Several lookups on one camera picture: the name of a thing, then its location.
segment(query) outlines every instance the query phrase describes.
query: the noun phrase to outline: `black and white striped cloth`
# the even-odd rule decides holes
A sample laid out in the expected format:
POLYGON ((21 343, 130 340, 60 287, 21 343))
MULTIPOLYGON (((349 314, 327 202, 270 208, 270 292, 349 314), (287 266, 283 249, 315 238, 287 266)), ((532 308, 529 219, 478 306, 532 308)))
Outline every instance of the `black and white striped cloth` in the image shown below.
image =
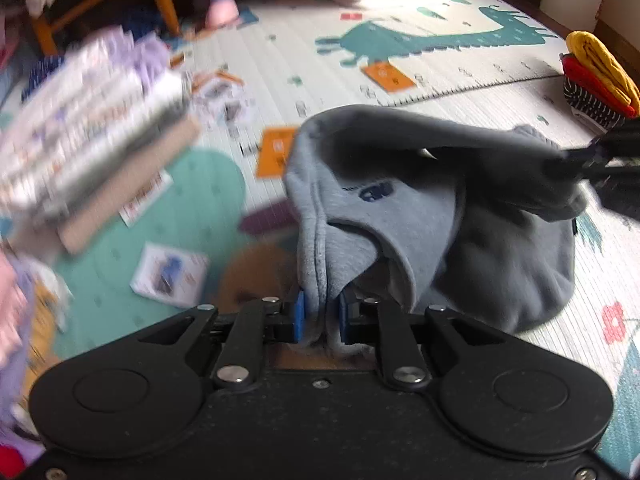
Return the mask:
POLYGON ((622 114, 612 110, 598 98, 586 91, 580 85, 564 78, 564 98, 571 108, 581 111, 606 130, 612 129, 625 122, 622 114))

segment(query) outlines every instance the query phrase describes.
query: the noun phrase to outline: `white card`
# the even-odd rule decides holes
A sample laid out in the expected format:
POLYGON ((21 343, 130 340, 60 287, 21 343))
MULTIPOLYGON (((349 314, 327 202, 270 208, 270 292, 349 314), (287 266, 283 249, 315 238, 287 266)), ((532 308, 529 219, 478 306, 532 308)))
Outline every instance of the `white card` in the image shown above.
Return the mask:
POLYGON ((208 267, 204 254, 147 242, 131 288, 140 296, 191 308, 200 301, 208 267))
POLYGON ((124 220, 127 227, 131 227, 138 221, 149 206, 158 200, 158 197, 164 193, 174 182, 171 175, 165 170, 156 173, 147 184, 145 184, 120 210, 120 216, 124 220))

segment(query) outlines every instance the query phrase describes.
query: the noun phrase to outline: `play mat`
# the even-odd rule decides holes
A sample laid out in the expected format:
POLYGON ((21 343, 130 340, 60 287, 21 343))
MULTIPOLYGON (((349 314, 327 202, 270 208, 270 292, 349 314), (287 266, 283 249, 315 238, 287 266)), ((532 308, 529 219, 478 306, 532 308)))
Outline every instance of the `play mat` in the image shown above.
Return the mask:
MULTIPOLYGON (((206 253, 203 300, 223 311, 295 279, 296 232, 280 178, 256 178, 265 128, 346 104, 402 107, 461 123, 528 123, 562 146, 591 140, 562 97, 564 41, 500 0, 354 10, 328 0, 255 0, 241 22, 181 47, 178 70, 222 70, 242 87, 238 120, 204 132, 167 171, 174 183, 131 228, 115 219, 56 270, 74 294, 56 352, 67 358, 175 314, 129 286, 145 242, 206 253)), ((592 200, 578 218, 575 295, 523 338, 586 364, 616 394, 600 452, 629 473, 640 454, 640 227, 592 200)))

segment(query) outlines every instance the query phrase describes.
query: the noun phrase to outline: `beige folded cloth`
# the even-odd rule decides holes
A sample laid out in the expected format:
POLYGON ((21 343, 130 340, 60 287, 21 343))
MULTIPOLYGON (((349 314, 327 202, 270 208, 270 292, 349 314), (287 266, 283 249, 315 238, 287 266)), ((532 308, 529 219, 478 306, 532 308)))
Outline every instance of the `beige folded cloth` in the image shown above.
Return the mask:
POLYGON ((59 229, 58 234, 64 248, 70 254, 83 251, 102 226, 132 200, 158 171, 189 146, 199 133, 198 121, 185 116, 167 129, 158 140, 133 153, 84 207, 59 229))

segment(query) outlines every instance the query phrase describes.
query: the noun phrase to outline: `red cloth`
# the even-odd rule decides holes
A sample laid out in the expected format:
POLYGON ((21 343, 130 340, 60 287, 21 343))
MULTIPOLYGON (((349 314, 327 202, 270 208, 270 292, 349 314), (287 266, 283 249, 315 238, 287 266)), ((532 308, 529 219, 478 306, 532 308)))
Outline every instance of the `red cloth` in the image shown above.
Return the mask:
POLYGON ((571 81, 580 85, 612 110, 624 115, 627 119, 636 117, 637 113, 634 108, 631 105, 625 106, 618 101, 596 76, 575 59, 573 54, 562 56, 562 69, 564 75, 571 81))
POLYGON ((0 474, 13 478, 24 471, 26 465, 20 453, 13 447, 0 446, 0 474))

